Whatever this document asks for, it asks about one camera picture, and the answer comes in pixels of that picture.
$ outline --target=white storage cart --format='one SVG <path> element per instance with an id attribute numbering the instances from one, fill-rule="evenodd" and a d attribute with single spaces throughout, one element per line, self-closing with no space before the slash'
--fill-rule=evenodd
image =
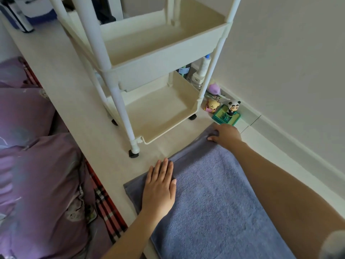
<path id="1" fill-rule="evenodd" d="M 68 13 L 50 1 L 113 123 L 126 130 L 131 158 L 138 143 L 196 117 L 240 2 L 224 17 L 195 0 L 166 0 L 162 11 L 99 25 L 91 0 L 72 0 Z M 201 91 L 175 71 L 212 52 Z"/>

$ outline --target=black wheel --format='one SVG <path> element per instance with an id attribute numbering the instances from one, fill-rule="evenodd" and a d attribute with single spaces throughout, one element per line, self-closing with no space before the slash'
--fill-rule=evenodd
<path id="1" fill-rule="evenodd" d="M 189 120 L 194 120 L 196 118 L 196 114 L 193 114 L 192 116 L 188 117 Z"/>
<path id="2" fill-rule="evenodd" d="M 130 158 L 137 158 L 139 156 L 139 153 L 134 154 L 134 153 L 132 153 L 132 150 L 129 150 L 128 153 L 129 153 Z"/>
<path id="3" fill-rule="evenodd" d="M 117 124 L 117 122 L 115 122 L 115 120 L 114 120 L 114 119 L 113 119 L 113 120 L 111 120 L 111 122 L 112 122 L 114 125 L 119 126 L 119 125 Z"/>

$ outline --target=blue towel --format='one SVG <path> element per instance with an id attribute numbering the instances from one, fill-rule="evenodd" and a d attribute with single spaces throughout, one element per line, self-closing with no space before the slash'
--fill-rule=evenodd
<path id="1" fill-rule="evenodd" d="M 161 259 L 295 258 L 232 153 L 207 141 L 207 128 L 173 155 L 176 201 L 151 240 Z M 124 185 L 141 210 L 146 174 Z"/>

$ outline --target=green base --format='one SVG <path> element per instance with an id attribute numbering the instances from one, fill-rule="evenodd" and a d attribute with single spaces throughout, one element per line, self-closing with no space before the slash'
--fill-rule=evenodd
<path id="1" fill-rule="evenodd" d="M 212 119 L 219 124 L 230 124 L 232 126 L 239 120 L 241 115 L 239 113 L 235 113 L 233 116 L 229 116 L 226 112 L 229 108 L 227 105 L 223 104 L 221 108 L 217 110 L 212 116 Z"/>

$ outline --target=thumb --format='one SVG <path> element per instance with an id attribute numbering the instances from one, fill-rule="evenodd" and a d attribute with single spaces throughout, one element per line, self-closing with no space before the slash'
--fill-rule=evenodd
<path id="1" fill-rule="evenodd" d="M 175 195 L 176 195 L 176 179 L 172 180 L 170 183 L 170 199 L 175 201 Z"/>
<path id="2" fill-rule="evenodd" d="M 214 141 L 214 142 L 218 142 L 218 136 L 215 136 L 215 135 L 213 135 L 213 136 L 209 136 L 207 139 L 209 140 L 209 141 Z"/>

